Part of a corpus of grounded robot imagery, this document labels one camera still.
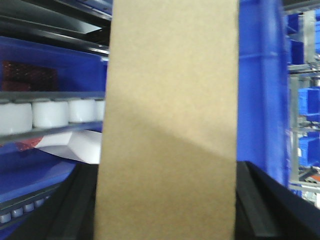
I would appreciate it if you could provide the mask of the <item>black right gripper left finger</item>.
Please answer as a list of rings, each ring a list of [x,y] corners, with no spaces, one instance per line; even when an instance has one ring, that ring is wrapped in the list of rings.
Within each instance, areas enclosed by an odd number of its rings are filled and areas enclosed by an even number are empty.
[[[10,236],[11,240],[92,240],[97,164],[78,164],[59,188]]]

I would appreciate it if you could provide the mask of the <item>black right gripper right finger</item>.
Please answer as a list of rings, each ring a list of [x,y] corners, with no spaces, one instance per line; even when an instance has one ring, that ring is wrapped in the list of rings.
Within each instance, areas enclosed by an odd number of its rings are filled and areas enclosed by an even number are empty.
[[[249,161],[236,165],[236,240],[318,240],[320,211]]]

